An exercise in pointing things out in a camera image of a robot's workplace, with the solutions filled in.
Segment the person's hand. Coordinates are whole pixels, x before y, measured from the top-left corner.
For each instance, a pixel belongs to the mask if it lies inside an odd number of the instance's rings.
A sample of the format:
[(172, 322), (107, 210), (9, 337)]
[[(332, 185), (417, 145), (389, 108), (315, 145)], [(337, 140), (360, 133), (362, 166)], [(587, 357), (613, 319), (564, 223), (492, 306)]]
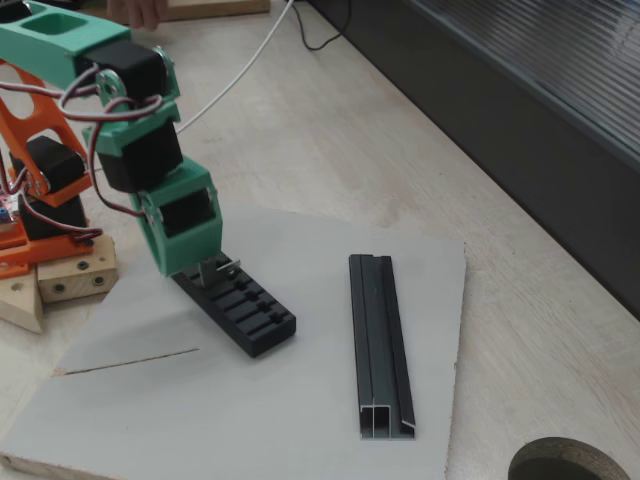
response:
[(167, 8), (165, 0), (126, 0), (124, 5), (130, 26), (146, 31), (157, 29)]

